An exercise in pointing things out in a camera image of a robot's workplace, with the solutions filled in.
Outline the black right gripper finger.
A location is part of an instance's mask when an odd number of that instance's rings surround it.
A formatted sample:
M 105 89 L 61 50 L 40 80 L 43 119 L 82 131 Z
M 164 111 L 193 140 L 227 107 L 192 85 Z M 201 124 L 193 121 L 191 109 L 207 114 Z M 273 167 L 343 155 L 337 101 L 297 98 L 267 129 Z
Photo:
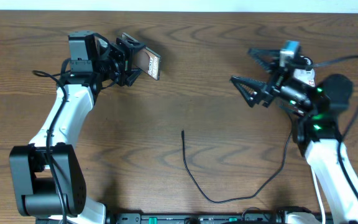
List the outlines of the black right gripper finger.
M 237 76 L 232 76 L 230 81 L 251 108 L 259 104 L 266 97 L 265 89 L 267 84 L 264 82 Z
M 267 73 L 275 73 L 282 70 L 280 68 L 280 50 L 250 48 L 248 55 Z

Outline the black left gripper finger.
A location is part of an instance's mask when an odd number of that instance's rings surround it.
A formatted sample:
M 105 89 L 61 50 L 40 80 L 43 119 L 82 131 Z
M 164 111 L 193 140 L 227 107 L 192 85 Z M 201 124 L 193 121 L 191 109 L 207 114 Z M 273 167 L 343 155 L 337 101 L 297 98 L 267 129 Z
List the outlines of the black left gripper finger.
M 139 68 L 127 71 L 125 73 L 124 84 L 126 86 L 132 86 L 141 73 L 142 70 Z
M 128 53 L 137 53 L 145 48 L 145 44 L 137 40 L 116 38 L 116 44 L 123 48 Z

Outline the smartphone with Galaxy screen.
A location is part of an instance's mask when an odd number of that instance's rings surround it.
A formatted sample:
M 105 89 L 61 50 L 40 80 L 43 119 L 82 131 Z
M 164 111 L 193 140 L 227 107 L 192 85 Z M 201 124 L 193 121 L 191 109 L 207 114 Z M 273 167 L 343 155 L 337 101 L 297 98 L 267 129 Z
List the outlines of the smartphone with Galaxy screen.
M 121 38 L 136 40 L 125 32 L 122 33 Z M 160 62 L 161 56 L 145 45 L 145 48 L 139 52 L 129 53 L 127 71 L 139 68 L 142 73 L 158 81 L 160 78 Z

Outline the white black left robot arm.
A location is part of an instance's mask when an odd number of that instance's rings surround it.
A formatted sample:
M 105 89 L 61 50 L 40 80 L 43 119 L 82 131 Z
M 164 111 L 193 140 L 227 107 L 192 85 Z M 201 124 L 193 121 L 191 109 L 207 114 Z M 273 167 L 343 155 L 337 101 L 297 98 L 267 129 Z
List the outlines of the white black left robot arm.
M 132 65 L 145 44 L 127 34 L 110 42 L 82 30 L 69 34 L 68 45 L 70 56 L 53 76 L 57 97 L 47 119 L 9 155 L 17 210 L 37 222 L 114 223 L 105 204 L 88 196 L 75 147 L 101 90 L 131 86 L 141 74 Z

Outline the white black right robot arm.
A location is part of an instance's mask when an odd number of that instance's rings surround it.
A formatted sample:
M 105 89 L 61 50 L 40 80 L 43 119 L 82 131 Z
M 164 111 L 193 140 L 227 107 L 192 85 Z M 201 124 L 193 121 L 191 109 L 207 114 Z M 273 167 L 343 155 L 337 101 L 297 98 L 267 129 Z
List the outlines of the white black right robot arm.
M 297 116 L 292 127 L 294 142 L 321 184 L 337 223 L 358 223 L 358 177 L 344 145 L 346 131 L 339 130 L 339 116 L 347 111 L 353 83 L 332 74 L 315 82 L 315 69 L 343 62 L 341 57 L 315 64 L 298 48 L 250 49 L 248 54 L 270 75 L 267 82 L 231 77 L 250 107 L 269 107 L 279 98 L 287 113 Z

